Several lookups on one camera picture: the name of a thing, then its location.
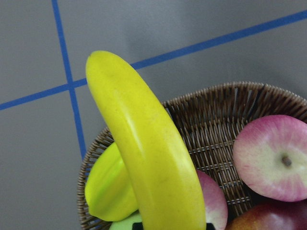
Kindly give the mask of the yellow banana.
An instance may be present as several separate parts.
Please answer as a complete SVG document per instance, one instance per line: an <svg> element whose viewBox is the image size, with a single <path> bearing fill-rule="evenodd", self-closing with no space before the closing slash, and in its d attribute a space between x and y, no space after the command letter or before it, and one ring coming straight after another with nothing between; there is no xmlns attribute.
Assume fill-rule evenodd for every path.
<svg viewBox="0 0 307 230"><path fill-rule="evenodd" d="M205 204L174 122L138 72L107 51L86 62L92 97L127 167L146 230L203 230Z"/></svg>

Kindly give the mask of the brown wicker basket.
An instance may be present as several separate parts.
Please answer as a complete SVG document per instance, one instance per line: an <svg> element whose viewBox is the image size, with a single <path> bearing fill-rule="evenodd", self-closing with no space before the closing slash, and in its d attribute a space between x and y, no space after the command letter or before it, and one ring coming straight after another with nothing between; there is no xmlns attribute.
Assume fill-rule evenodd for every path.
<svg viewBox="0 0 307 230"><path fill-rule="evenodd" d="M205 170L226 194L233 214L251 207L248 187L234 165L233 147L248 123L268 115L287 115L307 122L305 99L280 88L252 82L224 84L161 103L179 131L195 170ZM107 128L87 152L83 170L112 143ZM89 175L81 173L82 193Z"/></svg>

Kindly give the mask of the yellow starfruit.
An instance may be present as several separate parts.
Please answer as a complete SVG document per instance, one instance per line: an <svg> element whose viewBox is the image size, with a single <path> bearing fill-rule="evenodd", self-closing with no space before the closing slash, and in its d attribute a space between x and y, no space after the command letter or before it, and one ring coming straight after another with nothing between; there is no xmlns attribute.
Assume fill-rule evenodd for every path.
<svg viewBox="0 0 307 230"><path fill-rule="evenodd" d="M138 210L130 178L116 143L95 161L85 189L89 213L104 221L121 221Z"/></svg>

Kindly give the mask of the green pear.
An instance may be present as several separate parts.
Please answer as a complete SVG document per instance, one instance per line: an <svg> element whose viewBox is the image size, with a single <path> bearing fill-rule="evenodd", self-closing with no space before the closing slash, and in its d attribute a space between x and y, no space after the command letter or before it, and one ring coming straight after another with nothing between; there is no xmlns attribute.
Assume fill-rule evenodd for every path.
<svg viewBox="0 0 307 230"><path fill-rule="evenodd" d="M110 230L142 230L142 218L138 211L132 213L129 217L115 221L111 224Z"/></svg>

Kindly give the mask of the pink apple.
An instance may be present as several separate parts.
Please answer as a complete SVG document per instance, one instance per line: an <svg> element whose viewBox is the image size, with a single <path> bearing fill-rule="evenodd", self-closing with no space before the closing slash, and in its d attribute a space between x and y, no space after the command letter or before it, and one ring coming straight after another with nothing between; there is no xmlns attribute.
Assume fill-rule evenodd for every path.
<svg viewBox="0 0 307 230"><path fill-rule="evenodd" d="M243 127L233 147L242 181L259 195L295 202L307 197L307 125L268 115Z"/></svg>

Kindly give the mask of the red mango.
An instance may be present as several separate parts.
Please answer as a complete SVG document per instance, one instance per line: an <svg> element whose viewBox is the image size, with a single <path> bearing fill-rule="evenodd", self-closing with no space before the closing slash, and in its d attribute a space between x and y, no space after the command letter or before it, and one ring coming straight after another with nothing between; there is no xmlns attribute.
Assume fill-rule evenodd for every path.
<svg viewBox="0 0 307 230"><path fill-rule="evenodd" d="M253 207L227 224L227 230L305 230L307 203L268 202Z"/></svg>

